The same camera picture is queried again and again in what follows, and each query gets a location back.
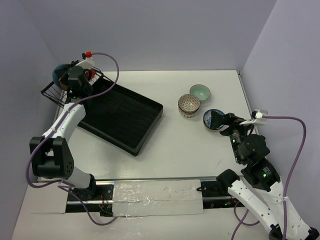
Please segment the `red floral bowl white inside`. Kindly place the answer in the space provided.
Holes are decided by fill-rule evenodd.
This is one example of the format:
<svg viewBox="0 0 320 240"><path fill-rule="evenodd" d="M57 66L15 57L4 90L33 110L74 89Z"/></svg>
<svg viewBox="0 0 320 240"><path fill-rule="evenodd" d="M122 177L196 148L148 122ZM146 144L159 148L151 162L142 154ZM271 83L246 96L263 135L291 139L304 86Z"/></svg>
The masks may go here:
<svg viewBox="0 0 320 240"><path fill-rule="evenodd" d="M88 81L91 81L97 74L94 69L86 69L84 73Z"/></svg>

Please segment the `teal bowl tan inside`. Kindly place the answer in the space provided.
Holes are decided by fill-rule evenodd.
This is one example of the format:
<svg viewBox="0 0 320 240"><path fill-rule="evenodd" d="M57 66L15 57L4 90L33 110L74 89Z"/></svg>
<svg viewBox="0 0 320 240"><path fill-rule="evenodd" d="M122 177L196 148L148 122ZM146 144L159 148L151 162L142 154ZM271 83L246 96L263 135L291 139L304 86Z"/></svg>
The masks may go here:
<svg viewBox="0 0 320 240"><path fill-rule="evenodd" d="M64 91L67 91L69 88L68 70L70 67L70 64L60 64L52 72L52 80L54 84Z"/></svg>

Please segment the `brown patterned bowl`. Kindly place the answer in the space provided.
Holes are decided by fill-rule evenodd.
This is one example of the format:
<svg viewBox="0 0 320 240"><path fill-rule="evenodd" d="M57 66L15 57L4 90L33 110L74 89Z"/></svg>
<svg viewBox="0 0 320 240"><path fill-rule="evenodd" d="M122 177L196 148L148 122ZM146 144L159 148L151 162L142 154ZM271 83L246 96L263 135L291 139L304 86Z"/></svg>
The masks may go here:
<svg viewBox="0 0 320 240"><path fill-rule="evenodd" d="M184 94L178 100L180 107L200 107L201 102L198 97L193 94Z"/></svg>

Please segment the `white bowl orange rim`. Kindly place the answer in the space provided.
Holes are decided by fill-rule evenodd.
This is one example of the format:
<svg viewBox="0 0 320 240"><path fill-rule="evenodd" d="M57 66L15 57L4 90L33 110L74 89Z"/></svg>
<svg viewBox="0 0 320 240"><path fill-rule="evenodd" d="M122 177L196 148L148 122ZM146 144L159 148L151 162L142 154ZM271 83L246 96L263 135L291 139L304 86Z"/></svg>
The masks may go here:
<svg viewBox="0 0 320 240"><path fill-rule="evenodd" d="M180 111L180 114L181 114L183 117L185 117L185 118L193 118L193 117L196 115L195 112L193 112L193 113L186 113L186 112L183 112L183 111Z"/></svg>

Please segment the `blue triangle patterned bowl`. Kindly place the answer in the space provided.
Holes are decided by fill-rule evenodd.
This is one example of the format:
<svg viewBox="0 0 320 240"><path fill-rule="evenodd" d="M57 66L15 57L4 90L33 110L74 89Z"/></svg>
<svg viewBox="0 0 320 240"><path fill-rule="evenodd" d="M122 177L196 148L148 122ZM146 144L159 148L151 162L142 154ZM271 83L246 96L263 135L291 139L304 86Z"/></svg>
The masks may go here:
<svg viewBox="0 0 320 240"><path fill-rule="evenodd" d="M178 111L179 113L186 117L186 118L192 118L197 111L199 110L199 106L198 107L180 107L178 106Z"/></svg>

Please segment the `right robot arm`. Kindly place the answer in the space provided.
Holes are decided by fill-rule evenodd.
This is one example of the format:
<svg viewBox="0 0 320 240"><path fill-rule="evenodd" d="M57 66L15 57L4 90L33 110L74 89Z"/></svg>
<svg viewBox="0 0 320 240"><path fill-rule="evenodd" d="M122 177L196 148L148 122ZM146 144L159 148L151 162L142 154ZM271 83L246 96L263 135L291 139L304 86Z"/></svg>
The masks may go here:
<svg viewBox="0 0 320 240"><path fill-rule="evenodd" d="M263 135L253 134L257 125L272 119L266 111L255 110L251 119L210 109L203 116L204 125L229 137L234 159L243 165L243 177L227 169L217 176L217 190L238 199L263 225L270 240L316 240L320 233L306 224L287 196L295 165L282 182L275 167L267 160L270 149Z"/></svg>

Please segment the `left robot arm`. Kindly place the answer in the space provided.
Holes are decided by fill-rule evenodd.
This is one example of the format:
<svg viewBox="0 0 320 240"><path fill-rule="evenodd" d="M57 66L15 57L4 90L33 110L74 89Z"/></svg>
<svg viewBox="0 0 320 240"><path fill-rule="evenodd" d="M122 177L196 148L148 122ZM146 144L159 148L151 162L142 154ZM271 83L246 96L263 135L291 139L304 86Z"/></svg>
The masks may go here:
<svg viewBox="0 0 320 240"><path fill-rule="evenodd" d="M67 101L54 124L42 136L31 138L25 178L33 188L37 185L32 183L31 174L49 179L51 184L61 182L77 198L89 201L98 193L95 177L75 166L68 143L86 115L86 105L82 101L92 96L93 87L89 82L95 73L81 66L57 67L54 73L58 82L66 86Z"/></svg>

